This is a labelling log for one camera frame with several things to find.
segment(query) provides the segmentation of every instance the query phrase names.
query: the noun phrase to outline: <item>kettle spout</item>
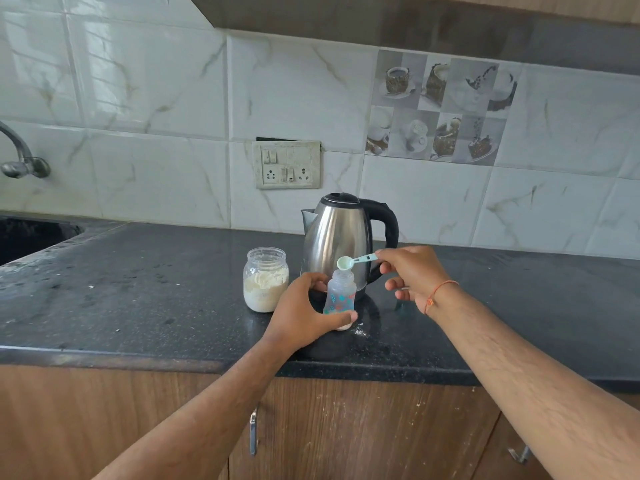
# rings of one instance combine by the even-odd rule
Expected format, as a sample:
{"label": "kettle spout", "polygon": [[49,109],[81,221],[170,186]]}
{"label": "kettle spout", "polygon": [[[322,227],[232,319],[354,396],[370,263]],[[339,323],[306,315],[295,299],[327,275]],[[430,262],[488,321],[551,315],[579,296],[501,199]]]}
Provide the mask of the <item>kettle spout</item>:
{"label": "kettle spout", "polygon": [[308,233],[309,228],[316,220],[316,217],[318,217],[316,209],[302,209],[302,224],[305,227],[305,234]]}

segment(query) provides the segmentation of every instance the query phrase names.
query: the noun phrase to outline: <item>forearm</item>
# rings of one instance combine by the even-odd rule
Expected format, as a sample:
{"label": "forearm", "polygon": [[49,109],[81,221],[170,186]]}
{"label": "forearm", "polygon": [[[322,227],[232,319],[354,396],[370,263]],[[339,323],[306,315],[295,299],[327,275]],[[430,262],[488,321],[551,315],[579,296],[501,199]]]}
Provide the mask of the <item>forearm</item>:
{"label": "forearm", "polygon": [[226,374],[140,438],[95,480],[213,478],[290,353],[258,342]]}
{"label": "forearm", "polygon": [[429,314],[556,480],[637,478],[640,412],[567,369],[457,286]]}

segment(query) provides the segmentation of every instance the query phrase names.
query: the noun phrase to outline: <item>kettle handle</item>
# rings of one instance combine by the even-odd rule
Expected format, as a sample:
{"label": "kettle handle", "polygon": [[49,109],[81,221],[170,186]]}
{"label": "kettle handle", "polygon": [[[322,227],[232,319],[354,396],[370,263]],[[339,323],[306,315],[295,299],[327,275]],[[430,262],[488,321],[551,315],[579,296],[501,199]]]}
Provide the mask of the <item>kettle handle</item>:
{"label": "kettle handle", "polygon": [[[362,204],[362,208],[364,209],[366,215],[368,215],[370,220],[380,221],[384,223],[385,239],[387,240],[385,247],[398,247],[398,219],[393,213],[393,210],[389,209],[389,206],[386,203],[376,202],[375,200],[361,198],[360,202]],[[382,276],[382,273],[380,273],[380,265],[377,265],[369,273],[369,277],[367,277],[367,283],[373,283],[380,276]]]}

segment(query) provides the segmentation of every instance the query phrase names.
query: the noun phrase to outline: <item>tap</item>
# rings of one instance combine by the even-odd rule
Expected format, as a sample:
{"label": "tap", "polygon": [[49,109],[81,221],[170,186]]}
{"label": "tap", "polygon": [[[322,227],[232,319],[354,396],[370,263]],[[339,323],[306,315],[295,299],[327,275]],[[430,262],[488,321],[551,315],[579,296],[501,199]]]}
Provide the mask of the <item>tap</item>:
{"label": "tap", "polygon": [[18,152],[18,161],[0,165],[2,173],[11,178],[22,178],[25,175],[34,175],[38,178],[49,176],[51,173],[49,164],[42,158],[34,157],[24,140],[2,121],[0,121],[0,131],[9,137]]}

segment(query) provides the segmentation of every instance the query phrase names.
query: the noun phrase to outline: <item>kettle lid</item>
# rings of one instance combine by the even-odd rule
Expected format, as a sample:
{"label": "kettle lid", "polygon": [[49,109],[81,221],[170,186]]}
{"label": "kettle lid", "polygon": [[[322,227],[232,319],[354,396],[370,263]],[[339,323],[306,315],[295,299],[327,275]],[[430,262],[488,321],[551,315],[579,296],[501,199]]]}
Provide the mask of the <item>kettle lid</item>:
{"label": "kettle lid", "polygon": [[320,203],[329,207],[340,207],[341,209],[359,209],[362,207],[360,199],[355,195],[348,194],[347,192],[333,192],[327,194],[320,199]]}

